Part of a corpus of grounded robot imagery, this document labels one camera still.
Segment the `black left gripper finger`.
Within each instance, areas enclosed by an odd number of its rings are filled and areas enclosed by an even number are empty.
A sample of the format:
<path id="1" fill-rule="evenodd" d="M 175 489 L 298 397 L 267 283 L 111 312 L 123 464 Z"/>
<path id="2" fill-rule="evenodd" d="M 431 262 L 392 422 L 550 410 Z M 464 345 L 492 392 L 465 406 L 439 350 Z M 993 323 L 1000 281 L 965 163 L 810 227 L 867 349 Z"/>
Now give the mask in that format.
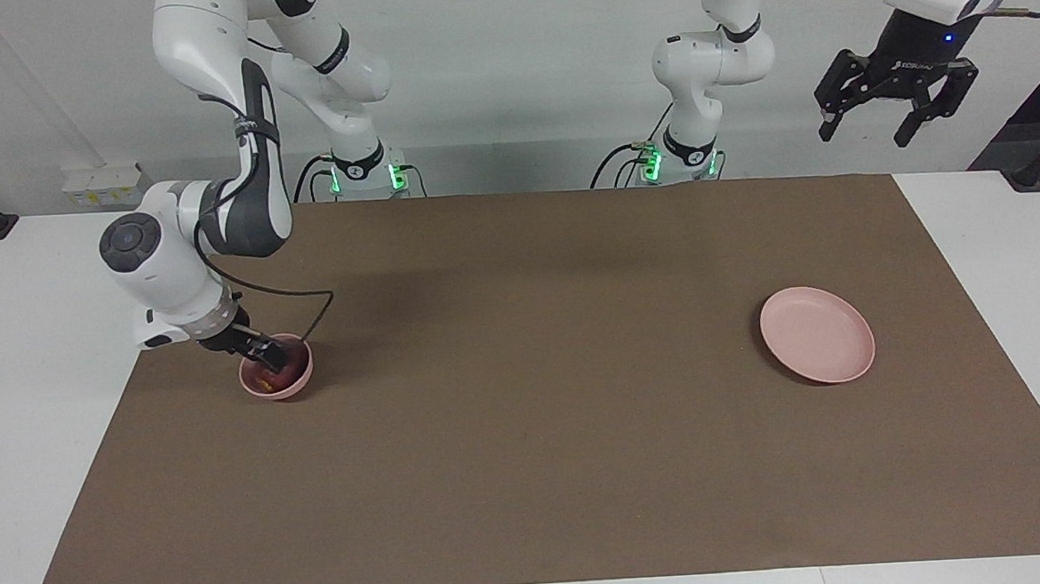
<path id="1" fill-rule="evenodd" d="M 913 105 L 894 133 L 899 148 L 906 148 L 926 122 L 950 118 L 971 90 L 980 70 L 974 62 L 947 63 L 932 71 L 911 71 L 895 77 Z"/>
<path id="2" fill-rule="evenodd" d="M 876 96 L 884 95 L 884 75 L 874 71 L 879 54 L 878 50 L 874 50 L 869 55 L 862 56 L 850 49 L 841 49 L 826 69 L 814 90 L 821 113 L 821 141 L 831 141 L 847 112 L 872 102 Z"/>

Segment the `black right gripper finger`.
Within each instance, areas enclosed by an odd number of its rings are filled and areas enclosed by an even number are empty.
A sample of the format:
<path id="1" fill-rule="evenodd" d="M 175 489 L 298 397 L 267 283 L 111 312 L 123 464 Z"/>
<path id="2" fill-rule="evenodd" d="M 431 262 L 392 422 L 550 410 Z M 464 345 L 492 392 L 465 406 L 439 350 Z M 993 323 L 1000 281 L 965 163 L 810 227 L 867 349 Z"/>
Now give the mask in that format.
<path id="1" fill-rule="evenodd" d="M 275 339 L 254 340 L 252 342 L 252 361 L 266 371 L 281 373 L 285 366 L 291 363 L 290 349 L 282 346 Z"/>

